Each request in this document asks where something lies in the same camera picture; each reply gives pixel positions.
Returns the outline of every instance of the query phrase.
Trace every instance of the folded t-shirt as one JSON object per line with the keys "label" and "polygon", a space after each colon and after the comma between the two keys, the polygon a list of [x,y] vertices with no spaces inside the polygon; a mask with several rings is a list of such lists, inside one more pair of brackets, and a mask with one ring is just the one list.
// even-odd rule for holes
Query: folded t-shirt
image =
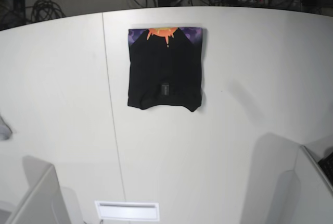
{"label": "folded t-shirt", "polygon": [[129,30],[128,106],[201,106],[201,28]]}

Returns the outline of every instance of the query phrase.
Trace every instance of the white tabletop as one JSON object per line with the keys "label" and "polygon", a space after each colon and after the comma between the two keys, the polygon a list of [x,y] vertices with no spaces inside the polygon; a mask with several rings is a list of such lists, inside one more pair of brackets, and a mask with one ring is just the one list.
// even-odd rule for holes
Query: white tabletop
{"label": "white tabletop", "polygon": [[[194,113],[127,107],[128,29],[168,26],[204,28]],[[0,32],[0,114],[14,130],[1,155],[54,163],[90,223],[93,200],[158,202],[162,224],[265,223],[298,144],[333,134],[322,123],[333,102],[332,35],[328,17],[208,7]]]}

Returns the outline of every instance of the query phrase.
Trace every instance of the clothing tag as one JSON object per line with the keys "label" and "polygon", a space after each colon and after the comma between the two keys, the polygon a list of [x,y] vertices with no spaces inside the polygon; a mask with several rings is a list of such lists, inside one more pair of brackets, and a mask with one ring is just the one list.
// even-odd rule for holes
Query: clothing tag
{"label": "clothing tag", "polygon": [[162,84],[162,87],[161,87],[161,94],[162,95],[169,95],[169,84],[168,83],[164,83]]}

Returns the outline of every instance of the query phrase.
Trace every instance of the orange sun graphic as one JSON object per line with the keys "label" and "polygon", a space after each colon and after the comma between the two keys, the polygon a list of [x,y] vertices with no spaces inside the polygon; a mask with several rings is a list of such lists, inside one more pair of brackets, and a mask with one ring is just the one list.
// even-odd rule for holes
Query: orange sun graphic
{"label": "orange sun graphic", "polygon": [[172,36],[172,38],[174,37],[173,36],[173,33],[175,33],[175,31],[177,30],[178,28],[157,28],[157,29],[149,29],[149,33],[148,33],[148,36],[147,36],[147,40],[150,38],[151,35],[157,35],[161,38],[165,38],[165,41],[166,41],[166,45],[168,46],[169,48],[169,37]]}

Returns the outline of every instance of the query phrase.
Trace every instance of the vent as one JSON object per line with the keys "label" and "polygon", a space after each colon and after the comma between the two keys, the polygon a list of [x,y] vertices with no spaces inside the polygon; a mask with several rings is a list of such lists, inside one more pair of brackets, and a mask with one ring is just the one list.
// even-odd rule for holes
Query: vent
{"label": "vent", "polygon": [[104,220],[160,221],[158,203],[95,202]]}

